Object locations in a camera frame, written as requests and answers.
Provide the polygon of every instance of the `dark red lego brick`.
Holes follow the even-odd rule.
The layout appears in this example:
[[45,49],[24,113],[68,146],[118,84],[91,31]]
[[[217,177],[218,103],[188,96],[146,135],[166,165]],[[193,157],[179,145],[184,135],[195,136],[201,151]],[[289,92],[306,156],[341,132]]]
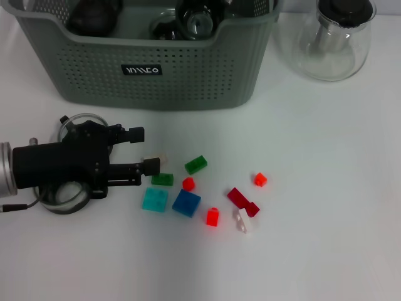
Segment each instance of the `dark red lego brick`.
[[247,208],[249,206],[249,201],[236,188],[234,188],[232,191],[230,191],[229,194],[227,194],[227,197],[239,209],[244,209],[244,208]]
[[257,207],[254,202],[249,203],[245,210],[250,218],[253,218],[260,211],[259,207]]

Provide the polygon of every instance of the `black lid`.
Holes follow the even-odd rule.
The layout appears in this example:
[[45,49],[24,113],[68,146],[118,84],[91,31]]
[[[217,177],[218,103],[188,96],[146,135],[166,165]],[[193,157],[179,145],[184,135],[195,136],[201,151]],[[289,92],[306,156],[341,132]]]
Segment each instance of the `black lid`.
[[319,0],[318,6],[323,15],[345,28],[358,27],[373,14],[369,0]]

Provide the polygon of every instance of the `gray plastic basket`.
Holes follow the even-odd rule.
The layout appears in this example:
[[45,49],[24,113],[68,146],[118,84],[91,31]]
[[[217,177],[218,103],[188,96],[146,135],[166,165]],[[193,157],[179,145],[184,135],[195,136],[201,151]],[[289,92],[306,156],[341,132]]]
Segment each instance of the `gray plastic basket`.
[[[146,40],[149,24],[174,8],[175,0],[125,0],[110,38],[77,36],[65,28],[77,0],[30,0],[26,7],[23,2],[1,0],[63,97],[151,110],[209,110],[246,103],[281,8],[280,1],[269,14],[269,0],[253,0],[255,18],[224,20],[210,40],[154,41]],[[127,76],[122,65],[160,65],[162,75]]]

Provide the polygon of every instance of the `green lego brick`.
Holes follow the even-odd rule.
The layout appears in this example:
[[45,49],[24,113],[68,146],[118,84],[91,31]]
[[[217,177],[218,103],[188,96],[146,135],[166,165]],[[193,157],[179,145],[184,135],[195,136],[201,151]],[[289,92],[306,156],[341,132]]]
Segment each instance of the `green lego brick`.
[[189,174],[194,174],[207,166],[207,161],[203,156],[200,156],[185,165],[185,169]]
[[159,174],[152,176],[152,185],[173,186],[174,176],[172,174]]

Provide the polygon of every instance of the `metal cylinder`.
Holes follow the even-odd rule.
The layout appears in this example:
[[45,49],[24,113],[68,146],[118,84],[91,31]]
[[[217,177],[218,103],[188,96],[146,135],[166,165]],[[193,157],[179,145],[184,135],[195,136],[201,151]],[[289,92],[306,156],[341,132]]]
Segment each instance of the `metal cylinder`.
[[323,53],[337,53],[347,45],[350,35],[345,34],[346,29],[331,23],[321,13],[317,12],[320,27],[315,39],[315,46]]
[[12,156],[10,143],[0,143],[0,198],[17,195]]

